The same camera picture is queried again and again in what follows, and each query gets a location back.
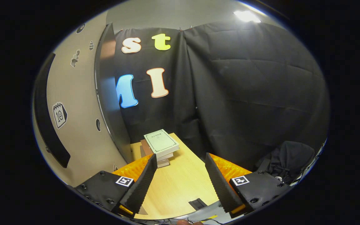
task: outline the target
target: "black sticker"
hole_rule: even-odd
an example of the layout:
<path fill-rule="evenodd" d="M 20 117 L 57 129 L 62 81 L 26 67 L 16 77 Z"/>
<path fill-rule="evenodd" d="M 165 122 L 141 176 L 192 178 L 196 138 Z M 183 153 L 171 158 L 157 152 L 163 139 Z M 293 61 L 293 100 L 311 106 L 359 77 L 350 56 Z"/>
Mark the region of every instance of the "black sticker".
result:
<path fill-rule="evenodd" d="M 235 177 L 231 179 L 233 180 L 236 186 L 244 185 L 250 182 L 249 180 L 247 180 L 247 178 L 245 178 L 245 176 Z"/>
<path fill-rule="evenodd" d="M 56 122 L 56 128 L 60 129 L 68 120 L 68 113 L 66 112 L 62 102 L 54 104 L 52 109 Z"/>
<path fill-rule="evenodd" d="M 120 177 L 117 181 L 116 181 L 116 183 L 118 184 L 118 185 L 123 185 L 123 186 L 126 186 L 126 187 L 128 187 L 128 186 L 130 186 L 130 184 L 133 182 L 133 178 L 128 178 L 128 177 Z"/>
<path fill-rule="evenodd" d="M 97 130 L 98 130 L 98 131 L 101 131 L 101 122 L 100 122 L 99 119 L 97 119 L 97 120 L 95 121 L 95 125 L 97 126 Z"/>
<path fill-rule="evenodd" d="M 94 49 L 94 43 L 93 41 L 90 41 L 90 46 L 88 47 L 90 51 Z"/>
<path fill-rule="evenodd" d="M 77 30 L 76 30 L 76 34 L 79 34 L 81 31 L 83 31 L 84 27 L 86 26 L 86 24 L 81 25 Z"/>

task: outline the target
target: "stack of books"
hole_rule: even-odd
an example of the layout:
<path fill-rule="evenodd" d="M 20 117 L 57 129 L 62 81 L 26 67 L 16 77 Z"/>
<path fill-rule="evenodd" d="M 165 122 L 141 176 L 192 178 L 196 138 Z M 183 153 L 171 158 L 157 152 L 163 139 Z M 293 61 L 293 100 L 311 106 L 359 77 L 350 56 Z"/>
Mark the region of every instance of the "stack of books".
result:
<path fill-rule="evenodd" d="M 158 168 L 170 165 L 169 158 L 179 149 L 179 143 L 163 129 L 146 134 L 144 138 L 140 146 L 141 157 L 155 153 Z"/>

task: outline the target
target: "black curtain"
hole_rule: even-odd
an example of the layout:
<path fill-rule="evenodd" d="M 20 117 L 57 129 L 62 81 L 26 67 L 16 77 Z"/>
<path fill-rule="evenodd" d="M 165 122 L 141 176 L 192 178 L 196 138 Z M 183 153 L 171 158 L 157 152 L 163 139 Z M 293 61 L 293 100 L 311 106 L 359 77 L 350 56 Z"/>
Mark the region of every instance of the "black curtain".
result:
<path fill-rule="evenodd" d="M 153 36 L 170 37 L 169 50 L 157 50 Z M 122 42 L 126 38 L 140 38 L 141 50 L 124 54 Z M 131 143 L 144 139 L 144 134 L 164 129 L 175 133 L 198 157 L 204 157 L 198 117 L 196 114 L 193 81 L 187 57 L 185 39 L 179 30 L 164 28 L 128 29 L 116 33 L 113 76 L 115 81 L 125 74 L 133 74 L 132 88 L 138 104 L 121 108 Z M 152 98 L 151 78 L 146 71 L 164 68 L 163 81 L 169 94 Z"/>
<path fill-rule="evenodd" d="M 157 50 L 164 33 L 171 49 Z M 142 49 L 123 54 L 122 41 Z M 129 29 L 116 34 L 114 76 L 133 74 L 138 105 L 122 108 L 131 142 L 165 129 L 199 157 L 211 152 L 247 169 L 284 141 L 311 146 L 326 139 L 330 104 L 323 74 L 289 31 L 265 23 L 226 21 L 192 29 Z M 162 67 L 167 96 L 152 98 L 146 70 Z"/>

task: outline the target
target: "green book cover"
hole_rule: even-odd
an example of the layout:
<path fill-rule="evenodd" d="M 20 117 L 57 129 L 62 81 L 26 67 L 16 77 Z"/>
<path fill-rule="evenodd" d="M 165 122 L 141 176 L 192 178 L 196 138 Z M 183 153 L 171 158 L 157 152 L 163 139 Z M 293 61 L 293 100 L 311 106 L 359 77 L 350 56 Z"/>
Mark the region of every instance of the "green book cover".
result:
<path fill-rule="evenodd" d="M 156 154 L 157 157 L 169 154 L 178 149 L 179 143 L 177 143 L 177 141 L 175 141 L 163 129 L 146 134 L 144 137 L 151 147 L 151 150 Z"/>

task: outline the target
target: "wall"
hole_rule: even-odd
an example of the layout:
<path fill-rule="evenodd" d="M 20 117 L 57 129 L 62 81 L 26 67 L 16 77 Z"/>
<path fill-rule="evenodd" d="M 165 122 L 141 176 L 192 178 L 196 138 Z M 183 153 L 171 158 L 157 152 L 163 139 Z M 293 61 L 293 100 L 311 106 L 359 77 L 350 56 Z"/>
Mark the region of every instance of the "wall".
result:
<path fill-rule="evenodd" d="M 171 28 L 238 20 L 235 11 L 251 10 L 234 0 L 130 0 L 108 10 L 106 23 L 117 32 L 129 28 Z M 282 27 L 266 15 L 253 12 L 263 23 Z"/>
<path fill-rule="evenodd" d="M 65 183 L 77 186 L 101 170 L 113 172 L 126 165 L 114 145 L 102 117 L 95 91 L 94 60 L 97 44 L 106 26 L 104 12 L 86 23 L 84 29 L 74 31 L 54 50 L 56 54 L 47 80 L 47 103 L 55 131 L 71 155 L 67 168 L 63 168 L 45 149 L 37 124 L 34 130 L 40 150 L 47 164 Z M 89 50 L 90 41 L 94 48 Z M 80 55 L 76 66 L 70 63 L 76 51 Z M 57 129 L 53 105 L 62 102 L 67 111 L 67 122 Z M 101 131 L 96 128 L 101 122 Z"/>

